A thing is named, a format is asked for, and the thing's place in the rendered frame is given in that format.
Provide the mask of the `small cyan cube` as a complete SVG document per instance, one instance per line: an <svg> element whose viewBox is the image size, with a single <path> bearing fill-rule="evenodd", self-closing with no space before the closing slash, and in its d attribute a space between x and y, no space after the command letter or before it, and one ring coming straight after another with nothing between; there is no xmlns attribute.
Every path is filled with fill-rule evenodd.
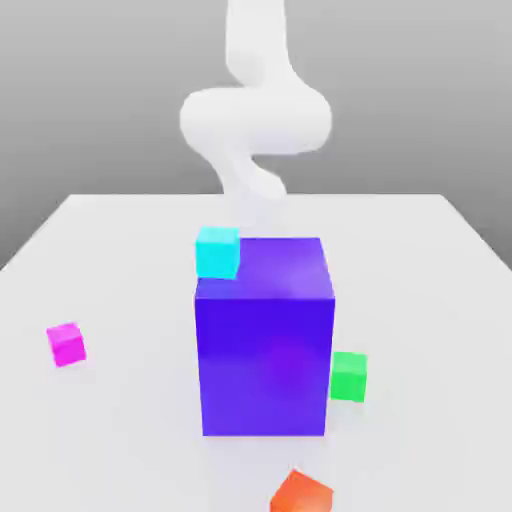
<svg viewBox="0 0 512 512"><path fill-rule="evenodd" d="M233 227L200 228L195 242L199 278L233 280L240 265L240 235Z"/></svg>

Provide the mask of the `small green cube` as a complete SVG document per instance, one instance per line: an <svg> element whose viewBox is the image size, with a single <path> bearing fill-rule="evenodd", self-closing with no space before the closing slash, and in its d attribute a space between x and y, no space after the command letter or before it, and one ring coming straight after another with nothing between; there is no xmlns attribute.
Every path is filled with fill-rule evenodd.
<svg viewBox="0 0 512 512"><path fill-rule="evenodd" d="M366 354L335 352L333 355L330 399L363 403L367 382Z"/></svg>

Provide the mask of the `small magenta cube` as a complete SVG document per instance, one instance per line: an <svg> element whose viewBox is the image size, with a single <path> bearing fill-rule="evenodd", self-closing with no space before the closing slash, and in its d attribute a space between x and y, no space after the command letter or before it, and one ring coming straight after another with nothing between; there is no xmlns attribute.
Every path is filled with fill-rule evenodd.
<svg viewBox="0 0 512 512"><path fill-rule="evenodd" d="M86 359L83 336L75 322L47 328L46 334L57 367L68 366Z"/></svg>

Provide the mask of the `small orange cube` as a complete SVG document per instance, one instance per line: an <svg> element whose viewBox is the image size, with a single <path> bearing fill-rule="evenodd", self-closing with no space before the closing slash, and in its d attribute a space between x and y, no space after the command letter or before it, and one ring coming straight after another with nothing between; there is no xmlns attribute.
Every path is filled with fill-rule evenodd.
<svg viewBox="0 0 512 512"><path fill-rule="evenodd" d="M270 501L270 512L332 512L333 490L292 470Z"/></svg>

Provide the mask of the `large purple box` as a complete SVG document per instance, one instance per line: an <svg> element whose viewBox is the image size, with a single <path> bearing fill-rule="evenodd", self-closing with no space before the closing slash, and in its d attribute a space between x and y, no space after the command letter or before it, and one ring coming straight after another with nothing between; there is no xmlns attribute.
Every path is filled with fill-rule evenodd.
<svg viewBox="0 0 512 512"><path fill-rule="evenodd" d="M323 435L334 316L319 238L242 239L236 278L195 292L204 435Z"/></svg>

